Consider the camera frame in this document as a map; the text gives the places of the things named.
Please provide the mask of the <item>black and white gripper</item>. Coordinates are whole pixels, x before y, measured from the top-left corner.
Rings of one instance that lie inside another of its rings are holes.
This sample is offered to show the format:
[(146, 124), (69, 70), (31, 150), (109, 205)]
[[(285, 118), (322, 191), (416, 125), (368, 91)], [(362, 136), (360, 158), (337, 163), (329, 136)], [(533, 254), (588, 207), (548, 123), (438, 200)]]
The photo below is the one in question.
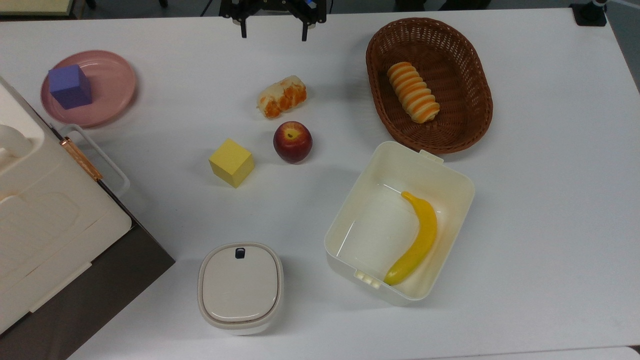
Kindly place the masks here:
[(248, 37), (246, 19), (260, 10), (284, 11), (302, 22), (301, 41), (307, 41), (309, 25), (325, 23), (327, 2), (325, 0), (222, 0), (219, 16), (240, 21), (241, 36)]

